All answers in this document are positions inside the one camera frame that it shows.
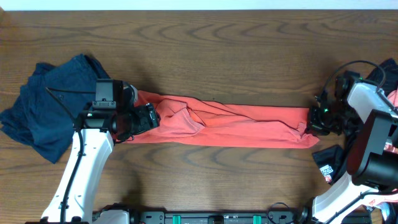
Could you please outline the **pink and black jersey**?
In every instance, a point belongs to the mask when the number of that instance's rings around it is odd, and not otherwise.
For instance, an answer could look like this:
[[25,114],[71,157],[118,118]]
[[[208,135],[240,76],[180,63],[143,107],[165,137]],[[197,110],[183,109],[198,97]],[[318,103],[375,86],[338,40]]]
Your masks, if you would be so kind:
[[397,86],[397,63],[389,59],[367,78],[339,67],[316,97],[318,106],[310,108],[307,133],[345,134],[353,137],[343,159],[343,175],[312,201],[312,215],[319,221],[337,218],[379,198],[397,196],[397,154],[386,146],[397,147],[397,106],[386,96]]

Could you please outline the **red soccer t-shirt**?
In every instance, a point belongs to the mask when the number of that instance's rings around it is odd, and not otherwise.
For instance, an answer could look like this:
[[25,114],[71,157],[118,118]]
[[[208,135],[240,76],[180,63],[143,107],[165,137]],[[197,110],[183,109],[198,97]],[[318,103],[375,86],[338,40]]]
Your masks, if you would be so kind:
[[139,91],[136,104],[146,103],[154,105],[160,125],[129,138],[128,144],[177,142],[196,146],[306,149],[319,141],[305,133],[306,108],[222,104]]

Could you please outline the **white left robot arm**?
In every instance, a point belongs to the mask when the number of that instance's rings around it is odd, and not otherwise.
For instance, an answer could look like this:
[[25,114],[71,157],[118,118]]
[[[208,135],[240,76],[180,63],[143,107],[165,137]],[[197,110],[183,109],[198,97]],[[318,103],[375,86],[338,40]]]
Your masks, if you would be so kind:
[[98,184],[115,144],[158,127],[154,105],[93,102],[75,120],[72,150],[58,189],[40,223],[92,223]]

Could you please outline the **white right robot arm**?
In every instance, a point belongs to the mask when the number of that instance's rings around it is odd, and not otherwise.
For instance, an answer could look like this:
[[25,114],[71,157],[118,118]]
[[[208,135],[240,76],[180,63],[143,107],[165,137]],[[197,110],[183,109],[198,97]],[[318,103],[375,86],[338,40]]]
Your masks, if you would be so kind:
[[372,200],[397,194],[397,108],[383,90],[356,82],[346,99],[364,126],[347,158],[346,172],[324,194],[297,214],[297,223],[341,223],[353,210]]

